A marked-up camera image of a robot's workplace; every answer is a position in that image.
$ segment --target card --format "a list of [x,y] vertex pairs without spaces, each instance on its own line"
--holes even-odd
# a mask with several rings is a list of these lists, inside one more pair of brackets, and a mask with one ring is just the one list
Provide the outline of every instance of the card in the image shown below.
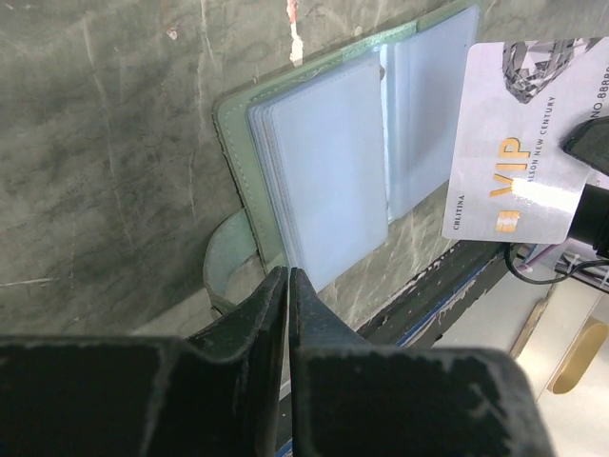
[[471,48],[442,234],[562,243],[590,168],[560,145],[609,115],[609,39]]

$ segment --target marble countertop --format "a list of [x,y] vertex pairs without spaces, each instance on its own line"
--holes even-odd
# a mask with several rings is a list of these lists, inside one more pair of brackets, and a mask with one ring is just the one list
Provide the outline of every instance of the marble countertop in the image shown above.
[[[241,206],[211,110],[292,65],[289,3],[0,5],[0,333],[183,334],[208,322],[206,243]],[[304,57],[445,3],[298,2]],[[481,41],[609,34],[604,0],[487,7]],[[394,223],[322,292],[350,326],[449,248],[444,197],[438,189]],[[230,293],[243,298],[261,275],[252,259]],[[169,309],[184,318],[163,324]]]

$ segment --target card holder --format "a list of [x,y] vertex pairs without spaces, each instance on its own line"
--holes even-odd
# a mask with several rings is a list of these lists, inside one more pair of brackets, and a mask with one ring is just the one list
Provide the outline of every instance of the card holder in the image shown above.
[[[316,289],[322,288],[379,246],[391,221],[448,179],[466,53],[474,41],[480,4],[454,0],[237,92],[217,107],[214,122],[245,206],[216,230],[207,248],[204,282],[217,308],[227,303],[223,295],[230,272],[255,248],[266,272],[299,266]],[[359,74],[346,83],[328,83],[334,85],[330,94],[342,94],[341,99],[315,98],[324,93],[315,86],[365,65],[377,66],[379,73],[374,81],[371,76],[363,79],[369,86],[362,86]],[[296,102],[299,92],[307,91]],[[377,99],[365,109],[350,108],[352,99],[369,97],[372,91]],[[322,122],[339,106],[344,109],[341,122]],[[314,128],[307,129],[309,124]],[[374,142],[365,142],[371,138]],[[368,144],[365,152],[363,144]],[[318,167],[313,159],[320,161]],[[363,175],[347,179],[344,164],[361,166],[357,169]],[[308,173],[299,174],[305,169]],[[320,181],[324,191],[317,195]],[[294,194],[297,182],[308,187],[303,195]],[[313,197],[318,204],[311,204]],[[309,217],[313,209],[319,213]],[[347,216],[339,217],[336,209]]]
[[248,109],[287,263],[316,290],[447,181],[478,14],[464,10]]

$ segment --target black wire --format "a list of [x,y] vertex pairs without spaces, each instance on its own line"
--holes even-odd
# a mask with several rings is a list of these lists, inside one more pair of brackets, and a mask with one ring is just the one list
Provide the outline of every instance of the black wire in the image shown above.
[[516,276],[521,281],[536,286],[559,283],[561,281],[564,281],[565,279],[569,279],[575,273],[577,273],[578,271],[582,271],[583,269],[609,266],[609,260],[591,260],[590,262],[581,262],[580,264],[574,266],[571,271],[558,278],[537,281],[535,279],[527,278],[522,273],[520,273],[516,267],[514,267],[514,263],[512,262],[512,249],[514,248],[514,246],[515,245],[512,243],[505,244],[505,248],[503,249],[503,260],[505,261],[505,266],[514,276]]
[[[557,263],[554,269],[558,273],[566,274],[568,272],[569,266],[574,264],[574,263],[571,262],[571,260],[568,259],[564,254],[560,257],[560,261],[562,262],[562,264],[561,263]],[[604,277],[605,277],[604,274],[597,274],[597,273],[594,273],[592,271],[585,271],[585,270],[584,271],[580,271],[580,274],[582,274],[582,275],[584,275],[584,276],[586,276],[588,278],[598,279],[599,281],[602,281],[604,279]]]

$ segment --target diamond graphic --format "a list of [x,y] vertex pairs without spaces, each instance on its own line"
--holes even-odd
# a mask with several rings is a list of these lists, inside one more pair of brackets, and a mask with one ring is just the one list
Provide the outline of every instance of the diamond graphic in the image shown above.
[[521,103],[529,103],[601,38],[519,41],[503,45],[505,87]]

